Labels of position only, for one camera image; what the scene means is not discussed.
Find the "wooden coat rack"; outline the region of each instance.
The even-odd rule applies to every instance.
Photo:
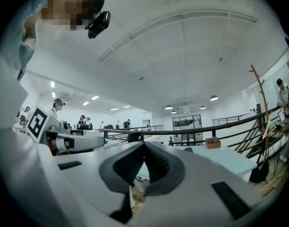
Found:
[[[259,77],[259,75],[257,74],[254,66],[251,65],[251,67],[252,67],[252,70],[250,70],[249,72],[253,72],[253,73],[255,74],[255,76],[256,76],[256,78],[257,78],[257,81],[258,81],[258,83],[259,83],[260,93],[262,94],[263,100],[264,100],[265,115],[266,115],[266,121],[267,121],[267,127],[266,127],[265,132],[264,132],[264,135],[263,135],[263,139],[266,138],[266,141],[265,141],[265,155],[264,155],[264,160],[263,160],[263,164],[262,164],[262,165],[264,165],[265,162],[266,162],[267,156],[268,156],[269,134],[270,134],[273,130],[275,130],[276,126],[273,125],[273,123],[270,121],[270,119],[269,119],[269,117],[268,117],[267,102],[266,102],[265,94],[264,94],[263,87],[262,87],[262,85],[263,85],[263,83],[264,83],[264,80],[263,80],[262,83],[261,83],[260,77]],[[268,130],[269,130],[269,126],[270,126],[270,125],[274,126],[274,128],[273,128],[273,130],[272,130],[271,132],[268,133]]]

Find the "brown box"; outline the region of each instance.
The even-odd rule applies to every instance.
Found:
[[[213,141],[213,139],[205,139],[205,147],[208,149],[216,149],[221,148],[221,142],[220,140]]]

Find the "floor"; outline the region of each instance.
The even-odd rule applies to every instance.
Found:
[[[289,161],[287,163],[278,159],[279,154],[269,160],[270,168],[266,181],[262,183],[249,183],[260,192],[264,198],[268,198],[275,193],[278,193],[286,183],[289,177]],[[139,192],[135,187],[132,187],[132,197],[135,201],[135,206],[132,208],[132,213],[135,215],[145,203],[145,195]]]

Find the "ceiling light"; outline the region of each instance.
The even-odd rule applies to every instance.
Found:
[[[168,109],[172,109],[172,108],[173,108],[172,105],[166,105],[164,109],[168,110]]]
[[[213,95],[213,96],[211,96],[211,101],[215,101],[215,100],[217,100],[218,99],[218,97],[216,96],[216,95]]]

